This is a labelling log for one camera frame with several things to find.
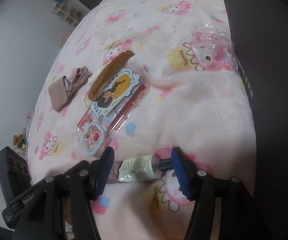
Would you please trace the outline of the hand cream tube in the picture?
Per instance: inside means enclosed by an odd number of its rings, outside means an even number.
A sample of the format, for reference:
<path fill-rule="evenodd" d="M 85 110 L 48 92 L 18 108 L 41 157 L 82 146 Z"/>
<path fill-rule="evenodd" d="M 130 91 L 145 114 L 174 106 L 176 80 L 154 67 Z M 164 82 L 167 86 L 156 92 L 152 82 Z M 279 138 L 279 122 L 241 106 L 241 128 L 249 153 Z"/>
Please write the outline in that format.
<path fill-rule="evenodd" d="M 172 168 L 170 158 L 160 159 L 157 154 L 115 161 L 107 183 L 141 183 L 160 179 L 166 171 Z"/>

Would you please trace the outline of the clear phone case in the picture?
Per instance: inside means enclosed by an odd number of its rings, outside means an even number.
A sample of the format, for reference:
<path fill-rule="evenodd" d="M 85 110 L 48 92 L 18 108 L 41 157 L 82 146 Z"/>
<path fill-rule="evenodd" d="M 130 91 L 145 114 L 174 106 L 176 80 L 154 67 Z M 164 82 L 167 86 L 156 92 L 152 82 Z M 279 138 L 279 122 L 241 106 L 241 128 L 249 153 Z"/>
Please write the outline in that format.
<path fill-rule="evenodd" d="M 88 108 L 77 124 L 77 140 L 86 155 L 100 155 L 102 148 L 110 144 L 148 91 L 149 85 L 140 76 L 139 84 L 132 89 L 130 95 L 122 99 L 108 115 L 97 117 L 91 107 Z"/>

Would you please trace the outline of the cartoon girl sticker pack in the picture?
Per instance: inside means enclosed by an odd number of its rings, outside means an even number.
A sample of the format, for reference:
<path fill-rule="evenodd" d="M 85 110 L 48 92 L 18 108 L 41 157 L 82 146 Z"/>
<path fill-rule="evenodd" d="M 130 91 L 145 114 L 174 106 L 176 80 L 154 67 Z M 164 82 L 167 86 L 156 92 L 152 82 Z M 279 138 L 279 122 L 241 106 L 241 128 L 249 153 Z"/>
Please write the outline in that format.
<path fill-rule="evenodd" d="M 100 98 L 91 104 L 95 116 L 106 116 L 125 97 L 129 96 L 132 89 L 139 84 L 140 76 L 130 69 L 124 69 L 113 79 Z"/>

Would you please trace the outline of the small teddy bear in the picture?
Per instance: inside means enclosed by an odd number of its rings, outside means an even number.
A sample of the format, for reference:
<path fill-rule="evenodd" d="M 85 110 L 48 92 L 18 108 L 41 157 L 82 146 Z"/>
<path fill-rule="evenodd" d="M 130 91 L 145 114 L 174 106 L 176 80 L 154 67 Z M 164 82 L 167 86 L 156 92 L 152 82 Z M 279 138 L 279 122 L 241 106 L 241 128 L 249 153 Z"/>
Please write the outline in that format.
<path fill-rule="evenodd" d="M 25 144 L 24 136 L 22 134 L 14 135 L 14 137 L 13 137 L 13 145 L 16 146 L 16 147 L 22 148 L 23 144 Z"/>

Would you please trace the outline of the beige folded stockings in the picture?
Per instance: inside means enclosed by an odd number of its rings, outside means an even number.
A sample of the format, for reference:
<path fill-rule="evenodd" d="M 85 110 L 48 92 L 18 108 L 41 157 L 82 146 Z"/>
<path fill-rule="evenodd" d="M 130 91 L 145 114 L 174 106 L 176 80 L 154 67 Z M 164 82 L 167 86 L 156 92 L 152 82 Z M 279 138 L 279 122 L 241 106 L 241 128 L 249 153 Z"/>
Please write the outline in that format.
<path fill-rule="evenodd" d="M 73 99 L 77 91 L 85 85 L 92 76 L 92 72 L 86 66 L 77 68 L 70 76 L 62 76 L 51 84 L 48 88 L 48 93 L 51 99 L 52 108 L 60 112 Z"/>

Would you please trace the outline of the wooden comb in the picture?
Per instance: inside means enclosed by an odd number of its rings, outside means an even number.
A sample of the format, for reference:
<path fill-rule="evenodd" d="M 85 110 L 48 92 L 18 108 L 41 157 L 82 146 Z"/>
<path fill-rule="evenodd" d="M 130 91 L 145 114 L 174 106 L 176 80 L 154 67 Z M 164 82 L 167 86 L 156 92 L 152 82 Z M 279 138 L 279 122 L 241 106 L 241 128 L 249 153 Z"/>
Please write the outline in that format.
<path fill-rule="evenodd" d="M 97 101 L 110 83 L 117 77 L 117 74 L 126 65 L 128 60 L 135 54 L 131 50 L 125 50 L 117 55 L 108 64 L 103 66 L 98 74 L 94 74 L 91 78 L 90 90 L 88 98 L 92 102 Z"/>

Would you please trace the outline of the pink cartoon blanket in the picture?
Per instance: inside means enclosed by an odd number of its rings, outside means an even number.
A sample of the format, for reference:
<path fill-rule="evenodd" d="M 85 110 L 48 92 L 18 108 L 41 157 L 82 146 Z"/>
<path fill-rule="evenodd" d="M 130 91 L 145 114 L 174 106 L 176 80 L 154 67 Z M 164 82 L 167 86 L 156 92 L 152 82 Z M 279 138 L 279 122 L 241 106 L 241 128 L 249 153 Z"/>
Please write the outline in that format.
<path fill-rule="evenodd" d="M 92 161 L 77 139 L 89 87 L 83 86 L 57 112 L 49 86 L 80 67 L 96 72 L 129 49 L 135 54 L 129 67 L 146 79 L 149 91 L 112 140 L 115 158 L 169 158 L 179 146 L 199 168 L 216 178 L 239 177 L 253 192 L 251 108 L 238 74 L 197 66 L 192 32 L 206 25 L 229 32 L 224 0 L 103 0 L 92 9 L 67 39 L 38 97 L 28 133 L 32 181 L 64 173 L 81 160 Z"/>

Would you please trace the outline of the clear bubble wrap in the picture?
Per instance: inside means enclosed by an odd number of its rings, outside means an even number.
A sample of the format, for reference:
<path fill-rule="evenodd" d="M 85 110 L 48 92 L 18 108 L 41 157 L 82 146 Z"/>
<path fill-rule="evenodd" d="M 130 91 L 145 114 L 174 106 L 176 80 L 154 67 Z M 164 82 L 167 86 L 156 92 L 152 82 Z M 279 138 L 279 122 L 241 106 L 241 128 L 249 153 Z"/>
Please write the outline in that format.
<path fill-rule="evenodd" d="M 191 50 L 197 70 L 208 72 L 235 70 L 234 45 L 227 33 L 214 25 L 195 25 L 192 29 Z"/>

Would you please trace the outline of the white storage shelf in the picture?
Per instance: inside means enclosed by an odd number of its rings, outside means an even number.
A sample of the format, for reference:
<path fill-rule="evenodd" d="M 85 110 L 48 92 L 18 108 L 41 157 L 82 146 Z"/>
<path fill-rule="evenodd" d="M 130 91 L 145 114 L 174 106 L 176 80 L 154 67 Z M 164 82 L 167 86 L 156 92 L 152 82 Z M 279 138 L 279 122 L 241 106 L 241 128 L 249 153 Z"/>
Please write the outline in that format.
<path fill-rule="evenodd" d="M 52 13 L 73 27 L 79 25 L 83 17 L 81 11 L 66 2 L 55 3 Z"/>

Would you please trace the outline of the black cardboard box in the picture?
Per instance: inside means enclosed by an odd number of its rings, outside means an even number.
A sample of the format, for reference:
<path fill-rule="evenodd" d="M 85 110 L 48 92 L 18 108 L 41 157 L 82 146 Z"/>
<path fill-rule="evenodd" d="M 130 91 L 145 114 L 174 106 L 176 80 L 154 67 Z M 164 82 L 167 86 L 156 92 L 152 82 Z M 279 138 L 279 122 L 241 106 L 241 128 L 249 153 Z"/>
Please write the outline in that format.
<path fill-rule="evenodd" d="M 256 193 L 288 197 L 288 3 L 224 0 L 253 113 Z"/>

